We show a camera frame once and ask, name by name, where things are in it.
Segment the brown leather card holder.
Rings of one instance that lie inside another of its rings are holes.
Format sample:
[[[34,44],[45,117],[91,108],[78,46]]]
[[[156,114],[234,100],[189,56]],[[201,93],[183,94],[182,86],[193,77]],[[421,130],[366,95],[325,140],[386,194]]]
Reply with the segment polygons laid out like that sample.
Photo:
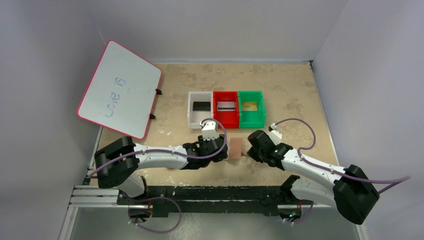
[[[228,144],[228,159],[238,160],[247,154],[250,144],[242,137],[232,137],[229,139]]]

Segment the green plastic bin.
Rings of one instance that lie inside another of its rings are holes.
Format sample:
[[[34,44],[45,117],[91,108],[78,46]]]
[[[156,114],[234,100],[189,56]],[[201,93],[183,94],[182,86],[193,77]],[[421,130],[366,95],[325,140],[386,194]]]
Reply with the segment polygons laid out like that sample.
[[[238,91],[239,128],[260,129],[265,126],[266,109],[261,91]],[[257,102],[258,111],[242,111],[242,102]]]

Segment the red plastic bin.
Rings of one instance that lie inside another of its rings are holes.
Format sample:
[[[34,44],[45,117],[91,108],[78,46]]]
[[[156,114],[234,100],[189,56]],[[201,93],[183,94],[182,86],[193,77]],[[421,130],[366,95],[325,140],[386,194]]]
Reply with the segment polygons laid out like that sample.
[[[217,111],[217,102],[235,102],[235,111]],[[238,129],[240,125],[240,108],[237,91],[213,92],[213,118],[226,129]]]

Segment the white plastic bin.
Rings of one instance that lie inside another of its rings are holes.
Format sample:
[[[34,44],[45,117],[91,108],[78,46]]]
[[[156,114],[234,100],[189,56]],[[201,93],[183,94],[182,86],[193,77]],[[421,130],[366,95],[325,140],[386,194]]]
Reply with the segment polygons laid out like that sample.
[[[211,111],[192,111],[193,102],[211,102]],[[200,122],[213,117],[213,92],[189,91],[187,103],[187,125],[189,129],[200,129]]]

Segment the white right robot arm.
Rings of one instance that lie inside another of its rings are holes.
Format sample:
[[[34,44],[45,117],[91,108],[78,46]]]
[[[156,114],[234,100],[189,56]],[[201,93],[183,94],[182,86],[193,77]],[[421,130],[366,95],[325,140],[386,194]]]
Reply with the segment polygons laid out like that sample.
[[[288,204],[308,200],[336,208],[349,222],[361,225],[380,198],[364,171],[326,164],[300,154],[296,148],[281,142],[281,134],[256,130],[247,140],[247,155],[259,163],[292,174],[281,185],[280,196]]]

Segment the pink framed whiteboard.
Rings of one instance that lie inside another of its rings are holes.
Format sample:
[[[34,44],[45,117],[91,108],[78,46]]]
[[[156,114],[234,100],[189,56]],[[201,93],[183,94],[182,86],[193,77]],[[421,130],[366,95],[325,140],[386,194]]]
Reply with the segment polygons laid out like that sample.
[[[143,139],[161,77],[162,71],[157,66],[110,40],[76,114],[102,127]]]

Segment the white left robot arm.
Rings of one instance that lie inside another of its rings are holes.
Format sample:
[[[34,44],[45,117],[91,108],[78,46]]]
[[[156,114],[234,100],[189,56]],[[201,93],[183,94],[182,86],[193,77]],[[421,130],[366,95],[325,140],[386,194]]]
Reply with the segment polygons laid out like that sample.
[[[172,147],[146,146],[125,136],[95,152],[95,170],[89,177],[97,178],[100,189],[118,188],[136,204],[142,205],[148,201],[149,191],[146,179],[138,177],[137,170],[198,170],[227,157],[227,140],[223,134],[212,140],[199,136],[193,143]]]

